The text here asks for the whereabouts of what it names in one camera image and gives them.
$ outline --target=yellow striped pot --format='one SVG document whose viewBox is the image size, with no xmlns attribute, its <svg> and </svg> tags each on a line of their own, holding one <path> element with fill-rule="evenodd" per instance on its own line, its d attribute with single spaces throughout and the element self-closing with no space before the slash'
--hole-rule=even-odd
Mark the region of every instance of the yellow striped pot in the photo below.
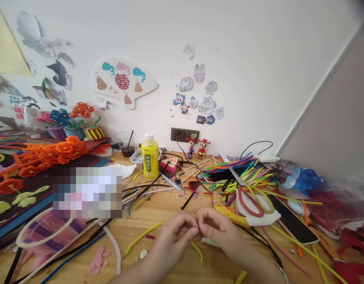
<svg viewBox="0 0 364 284">
<path fill-rule="evenodd" d="M 100 126 L 93 128 L 86 128 L 85 131 L 87 138 L 89 138 L 91 141 L 101 140 L 106 137 L 103 128 Z"/>
</svg>

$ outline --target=yellow paper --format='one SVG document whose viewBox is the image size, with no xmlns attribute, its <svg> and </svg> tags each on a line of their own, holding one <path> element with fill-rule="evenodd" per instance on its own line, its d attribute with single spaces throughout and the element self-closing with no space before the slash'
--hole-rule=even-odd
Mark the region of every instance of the yellow paper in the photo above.
<svg viewBox="0 0 364 284">
<path fill-rule="evenodd" d="M 20 49 L 0 12 L 0 73 L 32 77 Z"/>
</svg>

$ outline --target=purple pot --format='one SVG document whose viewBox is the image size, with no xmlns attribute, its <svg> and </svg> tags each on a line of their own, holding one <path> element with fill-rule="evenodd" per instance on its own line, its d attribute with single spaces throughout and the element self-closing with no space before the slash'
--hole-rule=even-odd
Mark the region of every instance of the purple pot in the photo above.
<svg viewBox="0 0 364 284">
<path fill-rule="evenodd" d="M 62 126 L 58 126 L 58 127 L 54 127 L 54 126 L 51 126 L 51 127 L 48 127 L 48 131 L 49 131 L 49 134 L 56 140 L 59 140 L 59 141 L 65 141 L 66 139 L 66 133 L 65 133 L 65 130 Z"/>
</svg>

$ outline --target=hand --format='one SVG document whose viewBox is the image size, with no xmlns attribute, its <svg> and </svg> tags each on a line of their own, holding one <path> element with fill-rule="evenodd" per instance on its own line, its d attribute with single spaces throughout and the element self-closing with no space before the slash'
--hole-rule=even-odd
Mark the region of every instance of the hand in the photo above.
<svg viewBox="0 0 364 284">
<path fill-rule="evenodd" d="M 179 238 L 184 227 L 188 230 Z M 152 250 L 144 258 L 156 274 L 152 275 L 154 283 L 161 282 L 174 269 L 198 233 L 198 223 L 190 213 L 181 211 L 165 222 Z"/>
</svg>

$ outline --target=red scissors handle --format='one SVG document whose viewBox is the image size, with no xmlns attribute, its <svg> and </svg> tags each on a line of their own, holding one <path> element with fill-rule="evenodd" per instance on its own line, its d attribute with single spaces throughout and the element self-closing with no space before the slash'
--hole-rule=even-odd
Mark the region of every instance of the red scissors handle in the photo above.
<svg viewBox="0 0 364 284">
<path fill-rule="evenodd" d="M 241 205 L 245 208 L 245 210 L 248 211 L 250 214 L 252 214 L 254 217 L 261 218 L 262 216 L 264 216 L 264 211 L 262 210 L 261 206 L 257 204 L 257 202 L 249 195 L 249 193 L 247 193 L 244 190 L 244 188 L 242 188 L 242 187 L 239 187 L 238 190 L 239 190 L 239 196 L 238 196 L 238 198 L 240 200 Z M 248 197 L 250 199 L 250 201 L 253 202 L 253 204 L 257 207 L 257 209 L 260 211 L 260 213 L 253 212 L 251 209 L 249 209 L 249 207 L 247 205 L 245 205 L 245 202 L 242 199 L 241 192 L 243 192 L 246 195 L 246 197 Z"/>
</svg>

